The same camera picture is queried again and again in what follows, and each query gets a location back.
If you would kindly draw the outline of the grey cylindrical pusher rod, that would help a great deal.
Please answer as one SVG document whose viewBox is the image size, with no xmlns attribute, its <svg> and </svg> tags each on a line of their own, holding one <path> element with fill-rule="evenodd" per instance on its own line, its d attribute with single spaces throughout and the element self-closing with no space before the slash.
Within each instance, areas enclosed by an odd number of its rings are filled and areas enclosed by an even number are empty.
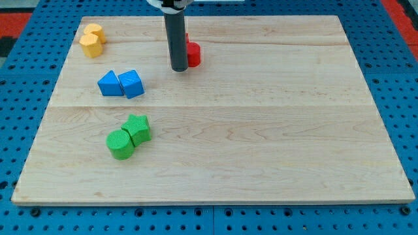
<svg viewBox="0 0 418 235">
<path fill-rule="evenodd" d="M 173 71 L 183 72 L 188 69 L 185 18 L 181 10 L 177 14 L 164 13 L 170 65 Z"/>
</svg>

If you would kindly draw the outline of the white rod mount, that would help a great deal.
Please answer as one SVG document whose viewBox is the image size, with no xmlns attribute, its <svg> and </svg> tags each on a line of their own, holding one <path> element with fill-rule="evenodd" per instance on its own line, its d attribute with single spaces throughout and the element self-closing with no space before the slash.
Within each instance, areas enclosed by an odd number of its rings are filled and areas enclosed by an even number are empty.
<svg viewBox="0 0 418 235">
<path fill-rule="evenodd" d="M 158 8 L 165 14 L 177 14 L 183 11 L 194 0 L 146 0 L 151 6 Z"/>
</svg>

